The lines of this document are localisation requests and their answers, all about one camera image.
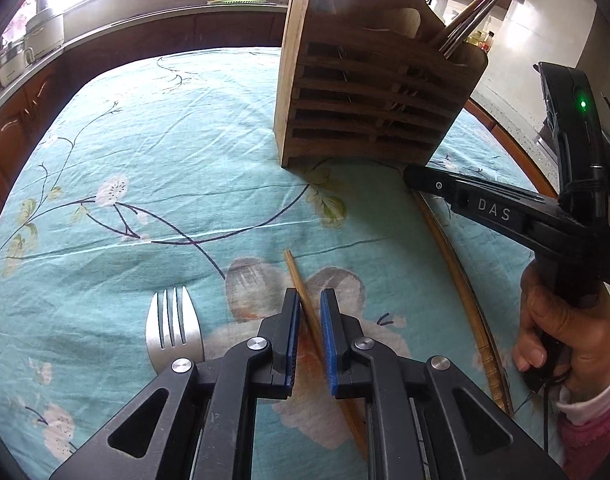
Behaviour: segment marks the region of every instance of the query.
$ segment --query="chopsticks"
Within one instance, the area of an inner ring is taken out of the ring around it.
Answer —
[[[449,59],[497,2],[498,0],[474,0],[430,41],[430,46],[438,47],[440,53]]]
[[[311,298],[307,293],[307,287],[305,286],[305,282],[303,282],[300,274],[298,272],[298,267],[296,266],[296,261],[294,260],[294,256],[291,254],[289,249],[285,250],[285,262],[287,263],[287,267],[290,270],[291,281],[294,282],[294,286],[300,295],[300,304],[303,307],[303,312],[305,313],[305,322],[307,323],[307,327],[309,328],[309,333],[312,336],[312,340],[314,341],[314,347],[316,349],[316,355],[320,360],[323,368],[325,367],[325,349],[323,345],[323,330],[320,326],[320,320],[316,314],[316,310],[314,309],[314,305],[311,302]],[[358,406],[353,401],[353,399],[345,399],[339,400],[338,404],[341,408],[342,414],[344,415],[345,421],[347,422],[347,426],[356,442],[356,446],[360,451],[362,457],[367,460],[368,459],[368,448],[367,448],[367,439],[365,436],[365,424],[362,421],[362,417],[360,416],[360,412],[358,411]]]

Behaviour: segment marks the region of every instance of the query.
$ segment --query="white cuff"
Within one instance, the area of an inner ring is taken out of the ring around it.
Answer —
[[[567,420],[574,426],[582,426],[610,410],[610,385],[601,394],[585,402],[569,404],[570,397],[571,393],[567,388],[560,388],[556,407],[565,413]]]

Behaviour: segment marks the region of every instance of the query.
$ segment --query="pink sleeve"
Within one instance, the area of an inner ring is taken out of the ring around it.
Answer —
[[[570,480],[589,480],[610,453],[610,409],[581,426],[561,413],[558,429],[565,444],[565,473]]]

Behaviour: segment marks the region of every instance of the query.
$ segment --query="white appliance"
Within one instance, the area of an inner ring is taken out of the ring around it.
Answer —
[[[18,78],[26,67],[22,44],[12,44],[7,47],[0,57],[0,83],[3,87]]]
[[[25,30],[24,45],[30,62],[46,56],[65,43],[63,15],[55,14],[49,7],[31,18]]]

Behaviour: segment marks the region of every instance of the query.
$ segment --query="white jug handle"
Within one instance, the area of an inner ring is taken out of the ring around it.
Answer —
[[[28,65],[31,65],[34,61],[36,61],[36,58],[34,57],[34,50],[30,46],[25,49],[25,61],[27,61]]]

